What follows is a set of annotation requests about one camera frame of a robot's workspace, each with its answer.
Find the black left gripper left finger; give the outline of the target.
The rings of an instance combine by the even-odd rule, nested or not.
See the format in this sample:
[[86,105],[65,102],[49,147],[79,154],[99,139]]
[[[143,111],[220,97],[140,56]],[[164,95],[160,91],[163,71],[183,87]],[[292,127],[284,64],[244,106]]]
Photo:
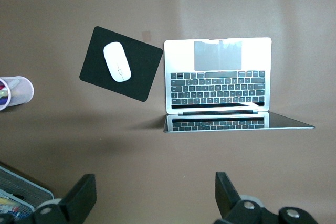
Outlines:
[[96,177],[85,174],[61,200],[39,207],[33,223],[84,223],[96,201]]

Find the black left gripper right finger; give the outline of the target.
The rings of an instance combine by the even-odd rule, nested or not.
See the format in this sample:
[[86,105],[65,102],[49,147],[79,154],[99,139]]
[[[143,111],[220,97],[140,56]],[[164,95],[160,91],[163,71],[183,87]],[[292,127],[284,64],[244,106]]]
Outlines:
[[274,214],[258,198],[239,195],[225,172],[216,173],[215,199],[221,214],[215,223],[317,223],[301,208],[283,207]]

